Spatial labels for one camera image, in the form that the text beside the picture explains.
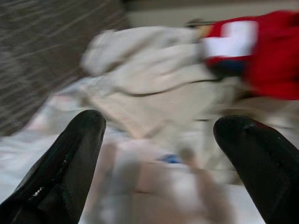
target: white cloth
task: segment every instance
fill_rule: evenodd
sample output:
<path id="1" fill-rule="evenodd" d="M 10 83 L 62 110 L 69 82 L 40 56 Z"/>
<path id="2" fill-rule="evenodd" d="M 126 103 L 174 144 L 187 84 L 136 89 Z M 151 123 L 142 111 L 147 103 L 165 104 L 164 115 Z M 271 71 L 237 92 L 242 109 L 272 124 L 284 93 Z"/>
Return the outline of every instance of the white cloth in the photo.
<path id="1" fill-rule="evenodd" d="M 235 82 L 215 82 L 200 62 L 197 31 L 145 27 L 96 36 L 81 65 L 93 76 L 90 102 L 136 139 L 176 145 L 194 120 L 229 104 Z"/>
<path id="2" fill-rule="evenodd" d="M 224 56 L 241 57 L 251 55 L 256 44 L 258 23 L 234 21 L 221 27 L 221 37 L 202 38 L 205 46 L 204 58 Z"/>

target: blue object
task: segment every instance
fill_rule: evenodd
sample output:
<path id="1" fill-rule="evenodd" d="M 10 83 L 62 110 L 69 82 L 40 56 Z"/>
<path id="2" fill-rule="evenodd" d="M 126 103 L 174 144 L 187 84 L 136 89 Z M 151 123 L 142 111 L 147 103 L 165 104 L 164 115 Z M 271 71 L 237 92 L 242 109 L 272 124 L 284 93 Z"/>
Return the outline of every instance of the blue object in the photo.
<path id="1" fill-rule="evenodd" d="M 175 154 L 164 155 L 159 160 L 166 163 L 181 163 L 180 158 Z"/>

